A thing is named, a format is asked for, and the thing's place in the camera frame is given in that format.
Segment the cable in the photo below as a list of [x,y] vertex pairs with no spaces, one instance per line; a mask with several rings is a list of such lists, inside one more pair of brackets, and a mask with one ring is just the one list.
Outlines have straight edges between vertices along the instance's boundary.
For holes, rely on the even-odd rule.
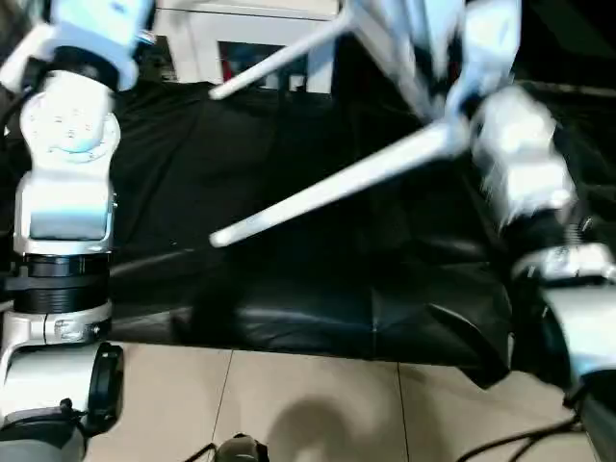
[[211,450],[214,451],[214,457],[216,457],[218,446],[216,446],[214,443],[210,443],[209,445],[198,450],[195,454],[193,454],[191,457],[186,459],[184,462],[195,462],[196,460],[200,459],[203,455],[205,455]]
[[488,450],[492,450],[495,448],[499,448],[501,446],[509,445],[511,443],[515,443],[517,441],[522,441],[528,439],[526,442],[515,454],[514,457],[510,459],[509,462],[516,462],[522,455],[524,455],[530,448],[532,448],[539,441],[558,434],[564,433],[573,433],[578,431],[579,417],[574,416],[567,421],[556,423],[554,425],[546,426],[543,428],[537,428],[535,430],[526,431],[523,433],[518,433],[517,435],[508,436],[506,438],[501,438],[499,440],[493,441],[491,443],[486,443],[478,448],[472,449],[468,451],[466,454],[462,455],[456,462],[467,462],[474,457],[486,452]]

